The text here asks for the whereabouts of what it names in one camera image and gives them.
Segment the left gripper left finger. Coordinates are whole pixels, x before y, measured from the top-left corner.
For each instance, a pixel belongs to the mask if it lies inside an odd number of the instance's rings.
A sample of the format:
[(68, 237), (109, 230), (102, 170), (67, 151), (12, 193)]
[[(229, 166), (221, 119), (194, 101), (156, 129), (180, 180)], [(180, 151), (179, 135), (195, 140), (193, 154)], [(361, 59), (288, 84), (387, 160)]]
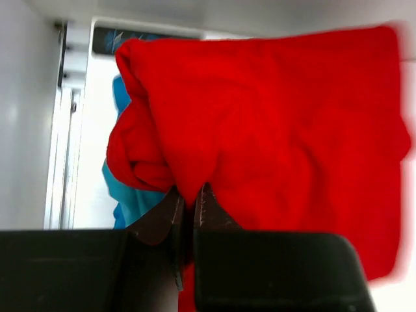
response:
[(1, 232), (2, 311), (176, 311), (176, 188), (126, 229)]

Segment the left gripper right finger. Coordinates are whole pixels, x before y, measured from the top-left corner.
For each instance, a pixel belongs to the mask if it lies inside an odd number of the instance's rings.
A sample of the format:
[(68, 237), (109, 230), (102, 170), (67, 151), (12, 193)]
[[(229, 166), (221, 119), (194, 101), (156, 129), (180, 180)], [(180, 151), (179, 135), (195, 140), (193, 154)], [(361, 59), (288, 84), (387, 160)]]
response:
[(198, 311), (374, 311), (352, 245), (330, 233), (249, 231), (210, 185), (194, 215)]

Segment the teal t shirt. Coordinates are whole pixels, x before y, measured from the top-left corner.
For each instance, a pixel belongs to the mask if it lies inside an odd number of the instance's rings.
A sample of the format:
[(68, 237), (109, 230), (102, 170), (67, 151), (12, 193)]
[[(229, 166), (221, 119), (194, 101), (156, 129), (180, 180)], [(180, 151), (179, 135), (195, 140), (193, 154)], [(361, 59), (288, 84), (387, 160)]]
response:
[[(112, 81), (112, 94), (119, 118), (131, 102), (120, 75), (115, 76)], [(117, 201), (113, 210), (114, 229), (124, 229), (136, 222), (164, 198), (163, 192), (139, 190), (124, 185), (113, 176), (107, 160), (104, 161), (101, 171), (109, 196)]]

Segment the red t shirt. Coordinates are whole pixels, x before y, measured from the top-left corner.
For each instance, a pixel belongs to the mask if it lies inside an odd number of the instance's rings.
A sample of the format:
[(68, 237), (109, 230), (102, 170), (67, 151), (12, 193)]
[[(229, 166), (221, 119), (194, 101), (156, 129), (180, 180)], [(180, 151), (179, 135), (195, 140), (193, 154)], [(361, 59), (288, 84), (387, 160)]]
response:
[(330, 233), (365, 281), (388, 275), (401, 233), (400, 46), (387, 25), (247, 40), (144, 41), (115, 53), (131, 99), (107, 147), (134, 189), (176, 188), (190, 228), (180, 311), (194, 297), (194, 215), (210, 185), (249, 231)]

